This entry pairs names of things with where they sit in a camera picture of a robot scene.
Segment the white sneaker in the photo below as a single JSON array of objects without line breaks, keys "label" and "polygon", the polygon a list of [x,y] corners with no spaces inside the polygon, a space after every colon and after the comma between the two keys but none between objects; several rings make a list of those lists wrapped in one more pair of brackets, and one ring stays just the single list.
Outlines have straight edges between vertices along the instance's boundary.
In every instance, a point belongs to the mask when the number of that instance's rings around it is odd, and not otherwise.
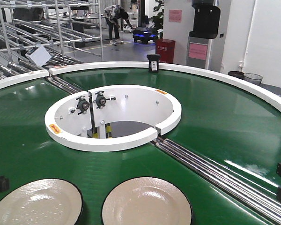
[{"label": "white sneaker", "polygon": [[116,43],[117,43],[117,44],[123,44],[124,41],[119,38],[119,39],[116,39]]},{"label": "white sneaker", "polygon": [[117,43],[115,41],[111,40],[111,41],[109,41],[109,45],[116,46]]}]

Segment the trash can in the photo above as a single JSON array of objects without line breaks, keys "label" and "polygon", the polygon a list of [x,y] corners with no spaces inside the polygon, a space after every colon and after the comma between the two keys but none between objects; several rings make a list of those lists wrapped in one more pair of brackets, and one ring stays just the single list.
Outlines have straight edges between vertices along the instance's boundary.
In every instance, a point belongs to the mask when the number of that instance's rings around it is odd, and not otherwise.
[{"label": "trash can", "polygon": [[228,75],[244,80],[244,73],[240,71],[229,71]]},{"label": "trash can", "polygon": [[174,62],[175,41],[159,39],[155,41],[155,52],[160,55],[159,62]]},{"label": "trash can", "polygon": [[245,81],[248,81],[248,82],[258,85],[258,86],[261,84],[262,79],[263,79],[263,76],[260,76],[258,74],[250,74],[250,73],[244,74]]}]

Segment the gray floor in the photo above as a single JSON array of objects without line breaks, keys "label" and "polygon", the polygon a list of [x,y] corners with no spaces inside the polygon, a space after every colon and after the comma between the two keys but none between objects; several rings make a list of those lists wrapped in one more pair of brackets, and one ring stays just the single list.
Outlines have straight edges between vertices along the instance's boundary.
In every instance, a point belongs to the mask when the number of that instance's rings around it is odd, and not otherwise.
[{"label": "gray floor", "polygon": [[[86,29],[88,34],[99,35],[99,30]],[[149,41],[147,45],[142,44],[141,41],[134,43],[132,33],[120,32],[121,39],[124,40],[124,44],[117,46],[110,46],[108,40],[108,31],[103,30],[103,58],[104,61],[148,61],[147,54],[155,54],[155,44]],[[95,54],[101,54],[100,42],[93,41],[86,43],[86,46],[82,48],[88,52]],[[67,55],[73,57],[72,50],[66,49]],[[83,62],[101,62],[101,57],[96,55],[75,51],[75,57]],[[271,85],[261,84],[261,87],[279,95],[281,97],[281,88]]]}]

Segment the beige plate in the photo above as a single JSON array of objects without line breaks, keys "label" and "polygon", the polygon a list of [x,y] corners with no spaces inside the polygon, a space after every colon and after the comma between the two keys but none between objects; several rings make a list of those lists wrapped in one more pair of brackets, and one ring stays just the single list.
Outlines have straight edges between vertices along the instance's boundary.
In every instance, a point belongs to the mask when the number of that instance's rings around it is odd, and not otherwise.
[{"label": "beige plate", "polygon": [[76,186],[59,179],[37,180],[0,201],[0,225],[74,225],[81,210]]},{"label": "beige plate", "polygon": [[190,225],[192,209],[173,184],[138,177],[115,187],[102,208],[104,225]]}]

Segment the potted plant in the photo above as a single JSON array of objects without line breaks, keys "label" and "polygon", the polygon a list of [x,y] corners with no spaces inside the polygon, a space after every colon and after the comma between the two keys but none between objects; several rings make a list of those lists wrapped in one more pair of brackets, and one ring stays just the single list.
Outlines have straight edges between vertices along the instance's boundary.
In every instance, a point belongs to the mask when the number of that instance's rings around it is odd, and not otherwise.
[{"label": "potted plant", "polygon": [[158,39],[163,37],[163,13],[164,13],[164,0],[155,0],[158,3],[154,7],[154,16],[152,17],[153,34],[158,36]]}]

